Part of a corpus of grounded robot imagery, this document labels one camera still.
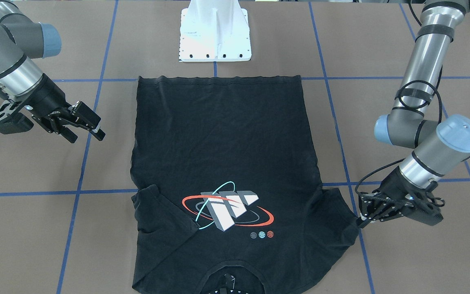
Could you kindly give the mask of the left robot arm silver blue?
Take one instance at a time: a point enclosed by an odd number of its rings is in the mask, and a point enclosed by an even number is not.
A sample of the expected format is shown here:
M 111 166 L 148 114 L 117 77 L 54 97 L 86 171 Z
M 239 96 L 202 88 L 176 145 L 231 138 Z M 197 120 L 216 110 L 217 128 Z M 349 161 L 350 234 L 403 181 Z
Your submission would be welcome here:
M 443 220 L 445 201 L 433 190 L 455 166 L 470 159 L 470 119 L 443 119 L 438 86 L 455 28 L 467 13 L 470 0 L 428 0 L 416 17 L 420 29 L 393 108 L 374 128 L 377 141 L 412 152 L 393 162 L 394 170 L 377 189 L 367 193 L 355 188 L 359 228 L 403 216 L 430 226 Z

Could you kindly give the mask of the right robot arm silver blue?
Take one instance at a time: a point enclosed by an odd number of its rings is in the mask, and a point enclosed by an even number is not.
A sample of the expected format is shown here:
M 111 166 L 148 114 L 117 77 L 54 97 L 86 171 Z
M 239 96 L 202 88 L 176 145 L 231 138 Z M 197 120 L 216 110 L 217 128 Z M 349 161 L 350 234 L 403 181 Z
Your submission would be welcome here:
M 48 133 L 74 143 L 69 126 L 102 141 L 101 118 L 85 103 L 67 102 L 65 93 L 34 63 L 57 56 L 62 48 L 58 30 L 34 22 L 11 1 L 0 0 L 0 133 L 29 131 L 35 123 Z

